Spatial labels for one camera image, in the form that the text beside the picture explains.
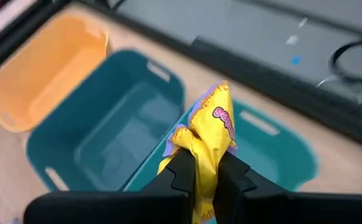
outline wooden floor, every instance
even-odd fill
[[[107,18],[89,9],[70,6],[66,11],[80,14],[105,26],[110,31],[112,50],[132,47],[174,71],[185,84],[187,107],[212,84],[225,79],[209,68],[176,54],[126,27],[109,22]],[[362,145],[232,80],[230,84],[234,97],[287,124],[312,145],[319,160],[318,175],[300,190],[362,194]],[[9,223],[14,217],[21,217],[25,206],[32,199],[47,192],[27,161],[24,152],[27,135],[27,133],[10,133],[0,126],[0,221],[2,223]]]

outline crumpled wrapper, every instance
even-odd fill
[[[169,136],[166,158],[159,165],[160,173],[180,148],[191,151],[196,159],[196,204],[193,223],[206,222],[214,217],[212,200],[217,187],[219,161],[228,150],[235,154],[235,122],[233,103],[226,81],[212,86],[193,106],[188,126],[177,125]]]

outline candy wrapper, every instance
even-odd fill
[[[193,106],[188,126],[179,124],[169,136],[166,158],[159,165],[160,173],[180,148],[191,151],[196,159],[196,204],[193,223],[214,217],[212,200],[217,187],[218,164],[228,150],[235,154],[235,122],[233,103],[226,81],[212,86]]]

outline teal plastic basket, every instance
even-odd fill
[[[236,156],[262,176],[287,190],[296,190],[317,173],[316,156],[310,146],[297,134],[263,113],[234,100]],[[190,108],[178,124],[188,125]],[[125,190],[142,189],[157,175],[163,160],[166,140],[175,126],[131,178]]]
[[[184,88],[176,75],[122,50],[35,128],[27,142],[28,160],[50,190],[58,187],[47,170],[70,190],[121,190],[183,106]]]

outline orange plastic basket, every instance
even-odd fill
[[[0,123],[14,132],[38,125],[106,57],[103,27],[61,14],[0,67]]]

